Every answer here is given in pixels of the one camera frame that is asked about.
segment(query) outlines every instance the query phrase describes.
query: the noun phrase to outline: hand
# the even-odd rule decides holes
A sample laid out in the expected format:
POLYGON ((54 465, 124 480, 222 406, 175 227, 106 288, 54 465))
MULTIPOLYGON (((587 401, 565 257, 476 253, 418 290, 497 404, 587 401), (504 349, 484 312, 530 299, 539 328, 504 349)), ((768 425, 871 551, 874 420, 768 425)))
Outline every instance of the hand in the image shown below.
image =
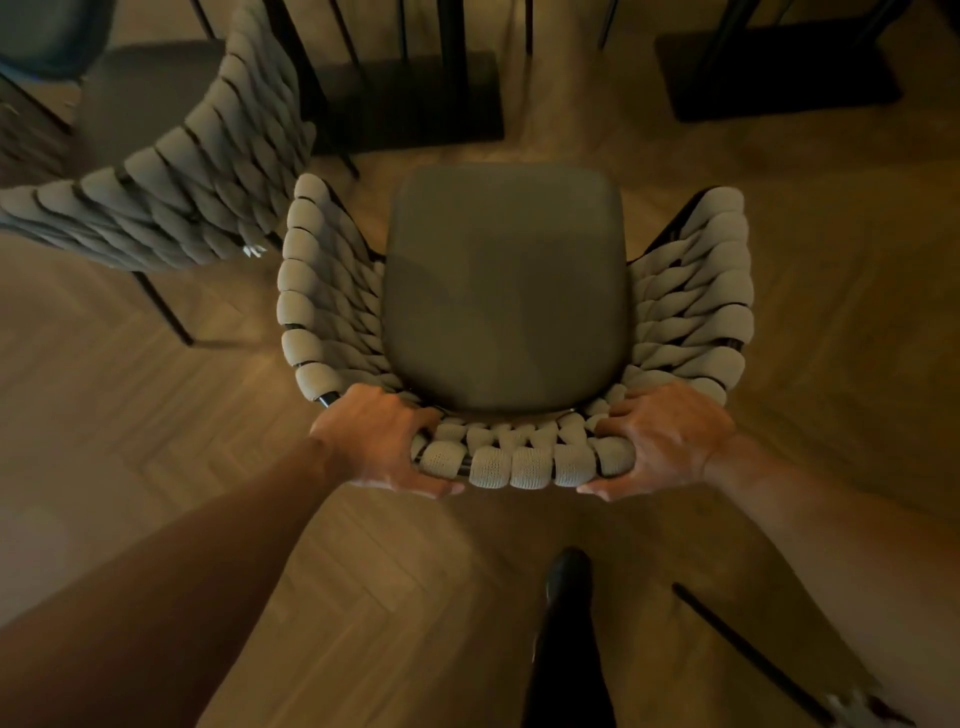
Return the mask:
POLYGON ((310 437, 330 449, 341 482, 436 498, 460 493, 464 485, 418 472, 410 446, 417 430, 433 431, 439 422, 436 409, 417 409, 378 387, 354 384, 317 418, 310 437))
POLYGON ((596 436, 620 435, 634 443, 634 469, 580 486, 603 500, 655 493, 703 480, 704 466, 736 425, 719 404, 687 384, 670 382, 627 393, 596 427, 596 436))

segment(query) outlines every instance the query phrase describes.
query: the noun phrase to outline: herringbone parquet floor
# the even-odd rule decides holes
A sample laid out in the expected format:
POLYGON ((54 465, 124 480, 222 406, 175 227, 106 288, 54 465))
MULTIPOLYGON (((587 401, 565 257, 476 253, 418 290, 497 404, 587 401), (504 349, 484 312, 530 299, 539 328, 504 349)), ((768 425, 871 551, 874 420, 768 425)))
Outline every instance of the herringbone parquet floor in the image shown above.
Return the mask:
MULTIPOLYGON (((209 2, 224 28, 229 0, 209 2)), ((317 61, 345 54, 322 0, 292 0, 317 61)), ((392 0, 342 0, 365 58, 396 49, 392 0)), ((775 3, 761 9, 769 16, 775 3)), ((796 3, 794 17, 861 10, 796 3)), ((411 46, 437 48, 428 0, 411 46)), ((720 0, 629 0, 605 54, 602 0, 468 3, 468 41, 500 58, 508 138, 318 160, 375 247, 391 195, 438 159, 563 159, 622 188, 631 254, 695 190, 741 187, 757 337, 732 398, 742 425, 811 467, 960 526, 960 47, 919 0, 884 38, 906 98, 684 126, 652 50, 720 0)), ((123 0, 115 41, 198 36, 188 4, 123 0)), ((45 89, 59 102, 69 89, 45 89)), ((180 346, 129 276, 0 241, 0 620, 205 499, 305 431, 274 321, 276 254, 157 276, 202 341, 180 346)), ((623 726, 804 726, 806 718, 669 593, 683 580, 815 692, 866 675, 763 537, 691 489, 606 506, 559 489, 440 502, 343 489, 310 525, 206 728, 508 726, 518 721, 561 546, 596 560, 594 615, 623 726)))

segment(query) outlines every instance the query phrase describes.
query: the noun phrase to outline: table base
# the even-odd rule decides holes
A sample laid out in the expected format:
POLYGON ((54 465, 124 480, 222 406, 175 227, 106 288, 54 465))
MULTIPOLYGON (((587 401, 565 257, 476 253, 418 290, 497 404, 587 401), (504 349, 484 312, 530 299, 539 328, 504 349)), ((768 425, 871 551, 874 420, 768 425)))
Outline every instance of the table base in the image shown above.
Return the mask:
POLYGON ((893 103, 902 92, 879 49, 854 48, 862 28, 860 18, 748 28, 707 73, 699 65, 713 33, 660 36, 654 46, 684 122, 893 103))
MULTIPOLYGON (((468 85, 458 90, 440 56, 316 69, 332 129, 348 152, 503 139, 500 79, 493 53, 468 54, 468 85)), ((315 154, 330 154, 318 134, 315 154)))

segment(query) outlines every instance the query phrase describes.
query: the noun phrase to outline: shoe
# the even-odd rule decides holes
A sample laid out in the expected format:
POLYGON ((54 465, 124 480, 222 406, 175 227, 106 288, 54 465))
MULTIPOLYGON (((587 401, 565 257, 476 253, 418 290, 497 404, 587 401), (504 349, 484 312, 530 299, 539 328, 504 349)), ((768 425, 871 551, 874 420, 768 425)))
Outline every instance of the shoe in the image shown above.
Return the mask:
POLYGON ((593 596, 593 564, 590 557, 576 546, 561 551, 546 576, 547 606, 566 595, 577 595, 588 603, 593 596))

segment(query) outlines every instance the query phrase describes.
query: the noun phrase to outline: table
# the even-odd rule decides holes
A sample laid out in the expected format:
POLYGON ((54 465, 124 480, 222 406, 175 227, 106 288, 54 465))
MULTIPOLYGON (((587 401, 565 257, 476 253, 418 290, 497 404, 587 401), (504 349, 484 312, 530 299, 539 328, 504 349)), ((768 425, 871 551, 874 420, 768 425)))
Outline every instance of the table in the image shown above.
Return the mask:
POLYGON ((712 33, 655 40, 674 114, 705 121, 893 103, 902 92, 876 39, 910 1, 878 0, 859 17, 747 28, 759 0, 729 0, 712 33))
POLYGON ((467 51, 464 0, 437 0, 442 53, 314 68, 283 0, 264 0, 271 27, 297 68, 301 115, 323 120, 339 149, 318 133, 317 154, 472 141, 504 136, 493 52, 467 51))

